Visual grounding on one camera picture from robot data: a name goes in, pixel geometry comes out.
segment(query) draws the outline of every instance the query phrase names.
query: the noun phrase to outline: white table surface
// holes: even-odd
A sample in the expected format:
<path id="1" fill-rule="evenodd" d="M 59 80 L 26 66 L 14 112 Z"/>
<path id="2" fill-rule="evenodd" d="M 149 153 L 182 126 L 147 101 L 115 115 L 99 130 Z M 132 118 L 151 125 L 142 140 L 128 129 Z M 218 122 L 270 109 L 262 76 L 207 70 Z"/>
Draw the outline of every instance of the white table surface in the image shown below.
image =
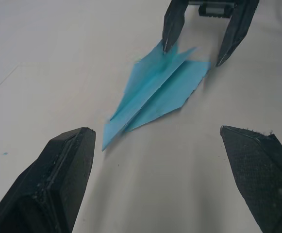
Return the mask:
<path id="1" fill-rule="evenodd" d="M 161 39 L 169 0 L 0 0 L 0 200 L 58 134 L 97 132 L 74 233 L 259 233 L 221 125 L 282 142 L 282 1 L 261 0 L 247 37 L 185 106 L 101 152 L 135 61 Z M 215 61 L 228 21 L 189 7 L 180 50 Z"/>

